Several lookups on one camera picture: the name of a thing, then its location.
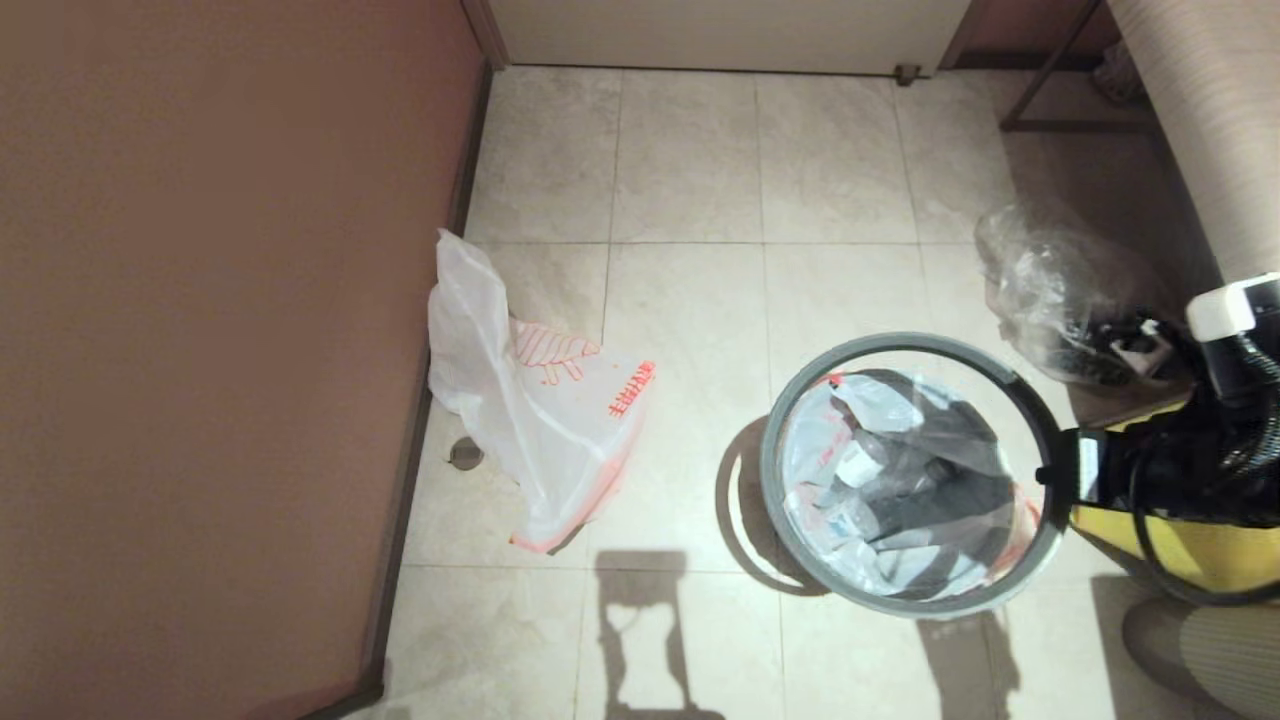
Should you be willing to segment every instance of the gray trash can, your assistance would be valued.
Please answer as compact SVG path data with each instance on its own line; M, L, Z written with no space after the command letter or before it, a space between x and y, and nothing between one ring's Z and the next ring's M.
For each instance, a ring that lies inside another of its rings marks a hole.
M795 560L859 605L979 612L1023 589L1066 529L1073 493L1036 478L1057 436L1030 386L982 351L870 336L782 391L760 451L765 507Z

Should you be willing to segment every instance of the plastic bag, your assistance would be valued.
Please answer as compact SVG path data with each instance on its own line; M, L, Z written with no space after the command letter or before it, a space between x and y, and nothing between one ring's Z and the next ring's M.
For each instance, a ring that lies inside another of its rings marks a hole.
M640 430L654 364L509 318L489 259L452 233L440 231L436 258L428 384L520 483L529 519L512 542L547 552L611 495Z
M1051 378L1123 386L1156 378L1171 355L1143 313L1174 318L1169 291L1138 255L1065 208L1015 204L974 231L1000 334Z
M1037 524L973 406L892 370L828 375L801 395L782 477L801 537L879 596L934 600L993 582Z

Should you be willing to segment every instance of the clear plastic bag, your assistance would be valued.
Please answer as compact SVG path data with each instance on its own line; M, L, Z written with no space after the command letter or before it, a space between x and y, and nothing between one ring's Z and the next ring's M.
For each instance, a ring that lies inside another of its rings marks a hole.
M1138 378L1134 359L1147 342L1143 313L1175 316L1167 288L1140 256L1065 208L1001 208L978 220L974 240L1001 337L1051 378L1128 384ZM1160 350L1146 373L1165 359Z
M828 375L791 411L781 462L792 525L868 593L968 592L1002 577L1034 534L991 427L923 377Z
M512 542L547 552L611 495L640 430L654 364L512 319L489 259L452 233L440 231L436 258L428 384L520 483L529 519Z

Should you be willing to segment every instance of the metal frame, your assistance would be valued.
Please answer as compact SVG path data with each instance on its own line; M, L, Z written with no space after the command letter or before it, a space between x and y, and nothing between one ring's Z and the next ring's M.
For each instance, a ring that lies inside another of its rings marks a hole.
M1088 0L1083 8L1080 8L1079 14L1071 20L1071 27L1066 32L1066 37L1062 42L1053 49L1053 53L1048 56L1048 60L1036 72L1036 77L1032 78L1030 85L1023 91L1021 96L1018 97L1018 102L1010 108L1009 114L1005 119L1000 120L1000 129L1005 132L1135 132L1135 133L1151 133L1156 132L1160 126L1155 122L1148 120L1024 120L1023 113L1027 111L1027 106L1032 104L1036 99L1036 94L1039 92L1041 87L1048 81L1048 76L1057 69L1059 63L1061 63L1062 56L1066 51L1071 49L1071 45L1080 37L1084 32L1084 27L1089 24L1089 19L1102 5L1102 0Z

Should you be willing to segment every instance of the door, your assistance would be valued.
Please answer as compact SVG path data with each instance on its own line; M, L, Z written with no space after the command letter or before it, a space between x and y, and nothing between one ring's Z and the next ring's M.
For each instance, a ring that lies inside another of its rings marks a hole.
M489 0L513 63L932 74L969 0Z

